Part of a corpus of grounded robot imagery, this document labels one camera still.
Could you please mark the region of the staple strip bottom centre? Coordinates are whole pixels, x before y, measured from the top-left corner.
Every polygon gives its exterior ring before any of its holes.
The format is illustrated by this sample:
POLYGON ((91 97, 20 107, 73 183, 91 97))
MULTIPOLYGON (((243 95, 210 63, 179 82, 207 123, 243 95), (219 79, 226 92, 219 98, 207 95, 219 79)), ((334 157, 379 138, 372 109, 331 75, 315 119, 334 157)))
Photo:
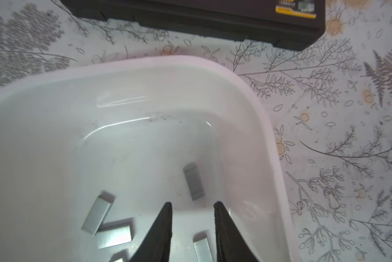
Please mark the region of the staple strip bottom centre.
POLYGON ((208 238, 194 239, 193 246, 197 262, 213 262, 208 238))

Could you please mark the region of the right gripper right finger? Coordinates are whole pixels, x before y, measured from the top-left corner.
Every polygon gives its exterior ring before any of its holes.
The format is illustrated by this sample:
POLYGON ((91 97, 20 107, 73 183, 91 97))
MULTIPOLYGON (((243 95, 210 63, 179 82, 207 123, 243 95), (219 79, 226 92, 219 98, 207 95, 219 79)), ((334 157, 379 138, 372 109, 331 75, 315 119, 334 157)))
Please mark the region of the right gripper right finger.
POLYGON ((257 262, 222 202, 214 204, 218 262, 257 262))

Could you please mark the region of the white plastic tray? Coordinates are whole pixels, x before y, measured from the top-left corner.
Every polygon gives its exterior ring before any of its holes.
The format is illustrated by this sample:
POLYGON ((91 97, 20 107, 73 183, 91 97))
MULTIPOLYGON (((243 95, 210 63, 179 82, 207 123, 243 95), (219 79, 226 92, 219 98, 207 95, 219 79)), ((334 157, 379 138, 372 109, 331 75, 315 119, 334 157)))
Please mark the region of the white plastic tray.
POLYGON ((259 261, 300 261, 272 123, 248 84, 223 66, 149 57, 0 89, 0 262, 131 257, 166 202, 170 260, 195 262, 200 235, 216 254, 218 201, 259 261), (189 163, 206 194, 196 201, 183 171, 189 163), (113 203, 99 230, 129 224, 130 243, 98 249, 81 230, 100 195, 113 203))

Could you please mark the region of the staple strip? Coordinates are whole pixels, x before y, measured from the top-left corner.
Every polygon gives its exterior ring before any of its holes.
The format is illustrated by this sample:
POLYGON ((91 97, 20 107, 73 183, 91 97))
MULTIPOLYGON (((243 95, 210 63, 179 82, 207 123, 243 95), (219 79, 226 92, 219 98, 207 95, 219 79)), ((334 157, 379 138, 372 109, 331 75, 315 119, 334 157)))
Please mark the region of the staple strip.
POLYGON ((198 167, 195 163, 189 163, 184 168, 184 176, 189 187, 193 201, 206 196, 198 167))
POLYGON ((95 236, 104 223, 112 203, 107 197, 103 195, 98 196, 87 214, 81 230, 95 236))
POLYGON ((133 240, 129 224, 103 228, 97 231, 95 237, 97 238, 98 249, 130 243, 133 240))
POLYGON ((194 239, 193 246, 197 262, 213 262, 208 238, 194 239))

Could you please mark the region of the black staple box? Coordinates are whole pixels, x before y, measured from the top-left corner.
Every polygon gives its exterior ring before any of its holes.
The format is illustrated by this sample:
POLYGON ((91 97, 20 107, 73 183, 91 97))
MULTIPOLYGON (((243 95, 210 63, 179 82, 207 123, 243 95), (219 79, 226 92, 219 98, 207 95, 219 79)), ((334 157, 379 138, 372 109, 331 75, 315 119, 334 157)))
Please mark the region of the black staple box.
POLYGON ((234 41, 302 51, 326 30, 324 1, 62 1, 76 17, 137 22, 234 41))

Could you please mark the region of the staple strip lower left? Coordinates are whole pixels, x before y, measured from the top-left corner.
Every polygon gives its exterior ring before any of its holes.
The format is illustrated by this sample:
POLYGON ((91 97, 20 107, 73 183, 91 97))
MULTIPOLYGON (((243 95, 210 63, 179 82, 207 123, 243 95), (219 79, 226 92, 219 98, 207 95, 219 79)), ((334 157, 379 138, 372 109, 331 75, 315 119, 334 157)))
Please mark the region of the staple strip lower left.
POLYGON ((95 237, 97 238, 98 249, 130 243, 133 240, 129 224, 103 228, 97 231, 95 237))

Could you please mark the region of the staple strip upper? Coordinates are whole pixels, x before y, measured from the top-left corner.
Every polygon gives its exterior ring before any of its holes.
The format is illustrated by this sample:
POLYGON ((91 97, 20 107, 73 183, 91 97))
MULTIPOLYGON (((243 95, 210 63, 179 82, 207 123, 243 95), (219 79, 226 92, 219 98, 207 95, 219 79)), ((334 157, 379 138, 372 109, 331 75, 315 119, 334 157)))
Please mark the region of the staple strip upper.
POLYGON ((193 201, 206 196, 198 167, 195 163, 189 163, 184 168, 184 176, 189 187, 193 201))

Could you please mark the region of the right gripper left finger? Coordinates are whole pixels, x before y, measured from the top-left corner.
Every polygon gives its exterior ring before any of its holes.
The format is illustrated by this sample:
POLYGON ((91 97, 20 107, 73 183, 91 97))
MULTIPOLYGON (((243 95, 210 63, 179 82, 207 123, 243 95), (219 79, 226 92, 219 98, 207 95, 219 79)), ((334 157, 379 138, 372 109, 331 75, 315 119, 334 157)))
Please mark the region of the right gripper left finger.
POLYGON ((168 262, 172 223, 172 203, 166 202, 130 262, 168 262))

